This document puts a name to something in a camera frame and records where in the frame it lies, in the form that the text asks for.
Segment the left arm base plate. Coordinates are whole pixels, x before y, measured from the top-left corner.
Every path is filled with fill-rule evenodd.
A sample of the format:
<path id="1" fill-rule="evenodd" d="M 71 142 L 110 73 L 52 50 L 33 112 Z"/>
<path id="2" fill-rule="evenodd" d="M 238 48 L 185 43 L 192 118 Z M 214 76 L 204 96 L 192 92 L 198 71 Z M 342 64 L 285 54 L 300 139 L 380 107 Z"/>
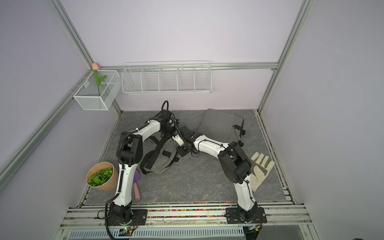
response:
<path id="1" fill-rule="evenodd" d="M 144 226 L 147 221 L 147 209 L 128 209 L 123 213 L 108 213 L 108 226 Z"/>

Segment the grey bag with black straps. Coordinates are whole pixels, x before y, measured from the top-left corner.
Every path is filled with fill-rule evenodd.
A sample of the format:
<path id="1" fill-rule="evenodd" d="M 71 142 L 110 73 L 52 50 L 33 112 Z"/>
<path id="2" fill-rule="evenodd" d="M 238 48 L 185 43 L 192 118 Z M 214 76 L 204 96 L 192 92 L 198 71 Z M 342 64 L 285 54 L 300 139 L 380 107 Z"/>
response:
<path id="1" fill-rule="evenodd" d="M 163 135 L 160 126 L 158 121 L 149 120 L 137 134 L 141 137 L 139 143 L 143 149 L 139 168 L 144 175 L 162 174 L 181 158 L 177 151 L 179 145 L 172 135 Z"/>

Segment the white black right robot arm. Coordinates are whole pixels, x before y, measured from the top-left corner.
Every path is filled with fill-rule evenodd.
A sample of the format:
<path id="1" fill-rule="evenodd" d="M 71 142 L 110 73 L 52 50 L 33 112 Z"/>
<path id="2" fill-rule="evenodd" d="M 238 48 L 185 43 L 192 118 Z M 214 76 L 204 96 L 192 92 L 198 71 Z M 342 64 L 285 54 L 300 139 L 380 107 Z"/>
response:
<path id="1" fill-rule="evenodd" d="M 251 190 L 252 163 L 239 143 L 222 143 L 199 133 L 184 134 L 180 130 L 173 132 L 172 138 L 179 144 L 178 151 L 182 156 L 203 152 L 219 160 L 225 176 L 236 190 L 238 207 L 235 219 L 243 223 L 263 223 L 263 210 L 255 201 Z"/>

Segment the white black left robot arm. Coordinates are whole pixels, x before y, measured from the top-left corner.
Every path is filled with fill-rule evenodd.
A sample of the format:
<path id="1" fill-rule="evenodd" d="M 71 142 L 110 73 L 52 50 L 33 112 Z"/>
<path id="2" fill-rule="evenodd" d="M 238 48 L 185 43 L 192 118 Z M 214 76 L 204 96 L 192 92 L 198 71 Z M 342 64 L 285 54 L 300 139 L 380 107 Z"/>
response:
<path id="1" fill-rule="evenodd" d="M 144 175 L 163 173 L 180 159 L 178 143 L 172 139 L 175 131 L 175 120 L 170 117 L 154 118 L 134 131 L 122 132 L 117 149 L 119 180 L 115 196 L 106 202 L 107 224 L 128 225 L 133 219 L 132 188 L 138 169 Z"/>

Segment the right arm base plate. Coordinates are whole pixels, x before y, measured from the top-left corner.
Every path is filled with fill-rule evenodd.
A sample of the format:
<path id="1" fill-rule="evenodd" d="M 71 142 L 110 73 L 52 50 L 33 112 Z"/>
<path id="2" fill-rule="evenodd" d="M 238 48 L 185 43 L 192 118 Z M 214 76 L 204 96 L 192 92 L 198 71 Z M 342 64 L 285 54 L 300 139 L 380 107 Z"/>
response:
<path id="1" fill-rule="evenodd" d="M 226 208 L 225 218 L 228 224 L 266 224 L 267 217 L 264 208 L 254 206 L 249 211 L 245 211 L 239 206 L 236 208 Z"/>

